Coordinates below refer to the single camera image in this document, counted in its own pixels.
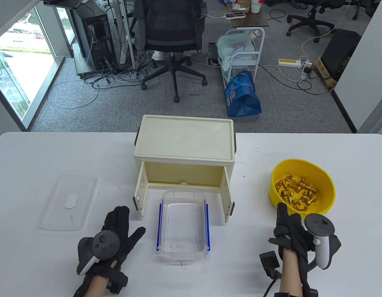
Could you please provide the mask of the person's left hand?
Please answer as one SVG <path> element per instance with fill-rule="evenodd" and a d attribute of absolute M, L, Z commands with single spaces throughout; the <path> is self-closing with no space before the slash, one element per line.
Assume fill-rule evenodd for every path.
<path fill-rule="evenodd" d="M 111 282 L 119 282 L 120 279 L 128 278 L 121 271 L 122 264 L 137 242 L 146 233 L 145 227 L 139 227 L 129 235 L 129 215 L 130 209 L 127 206 L 117 206 L 106 215 L 102 230 L 110 230 L 116 233 L 119 238 L 119 247 L 109 259 L 94 264 L 86 272 L 87 275 L 106 277 Z"/>

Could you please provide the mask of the person's right hand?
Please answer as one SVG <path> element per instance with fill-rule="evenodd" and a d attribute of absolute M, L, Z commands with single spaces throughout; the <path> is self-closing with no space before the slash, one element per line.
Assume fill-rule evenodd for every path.
<path fill-rule="evenodd" d="M 284 249 L 288 249 L 296 253 L 300 263 L 308 265 L 308 252 L 314 251 L 313 236 L 302 225 L 301 215 L 298 213 L 290 215 L 287 204 L 283 202 L 277 204 L 276 214 L 274 237 L 268 242 L 278 246 L 281 259 Z"/>

